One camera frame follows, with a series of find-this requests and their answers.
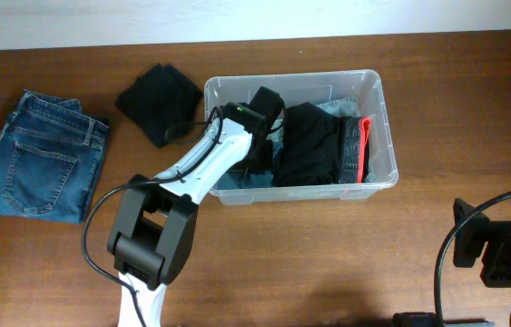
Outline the small blue cloth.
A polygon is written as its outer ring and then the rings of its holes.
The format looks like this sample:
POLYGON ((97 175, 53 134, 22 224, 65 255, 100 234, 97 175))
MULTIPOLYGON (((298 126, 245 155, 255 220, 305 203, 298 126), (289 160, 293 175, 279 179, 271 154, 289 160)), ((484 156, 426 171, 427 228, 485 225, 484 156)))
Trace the small blue cloth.
POLYGON ((218 190, 271 188, 283 143, 272 142, 271 168, 257 173, 226 173, 216 184, 218 190))

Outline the black cloth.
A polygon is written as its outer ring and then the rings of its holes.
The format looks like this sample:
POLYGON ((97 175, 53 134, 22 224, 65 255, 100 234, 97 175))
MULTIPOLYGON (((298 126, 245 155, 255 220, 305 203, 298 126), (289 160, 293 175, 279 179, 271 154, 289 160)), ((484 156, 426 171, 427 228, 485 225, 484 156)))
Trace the black cloth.
POLYGON ((202 91, 171 64, 157 64, 120 93, 116 107, 157 147, 192 129, 202 91))

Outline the dark blue jeans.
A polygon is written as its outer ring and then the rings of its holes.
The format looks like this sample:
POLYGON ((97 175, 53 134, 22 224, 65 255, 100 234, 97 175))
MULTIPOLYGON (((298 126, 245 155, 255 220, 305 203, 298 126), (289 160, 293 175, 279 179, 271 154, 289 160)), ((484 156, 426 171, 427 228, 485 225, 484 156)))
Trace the dark blue jeans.
POLYGON ((109 132, 79 100, 26 90, 0 132, 0 215, 81 223, 109 132))

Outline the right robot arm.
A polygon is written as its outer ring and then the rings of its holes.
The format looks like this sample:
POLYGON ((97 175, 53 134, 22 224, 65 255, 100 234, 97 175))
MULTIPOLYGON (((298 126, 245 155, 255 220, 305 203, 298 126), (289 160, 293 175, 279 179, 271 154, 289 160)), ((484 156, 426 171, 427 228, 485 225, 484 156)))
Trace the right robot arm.
MULTIPOLYGON (((439 249, 433 281, 433 312, 402 312, 392 317, 395 327, 409 326, 489 326, 487 321, 451 322, 442 308, 442 271, 450 245, 454 246, 453 264, 471 268, 477 260, 483 263, 480 278, 487 288, 511 288, 511 221, 492 221, 484 211, 511 199, 511 191, 495 196, 478 206, 457 198, 453 203, 455 225, 439 249)), ((508 324, 511 326, 511 311, 508 324)))

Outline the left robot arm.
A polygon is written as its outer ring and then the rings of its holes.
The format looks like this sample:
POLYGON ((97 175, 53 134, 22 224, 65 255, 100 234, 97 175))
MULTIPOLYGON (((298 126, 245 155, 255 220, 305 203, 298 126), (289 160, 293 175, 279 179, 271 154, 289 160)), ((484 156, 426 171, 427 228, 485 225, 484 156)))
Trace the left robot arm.
POLYGON ((106 245, 122 286, 119 325, 160 324, 166 287, 190 256, 201 201, 235 164, 260 157, 283 108, 266 87, 246 105, 216 106, 201 140, 179 162, 123 186, 106 245))

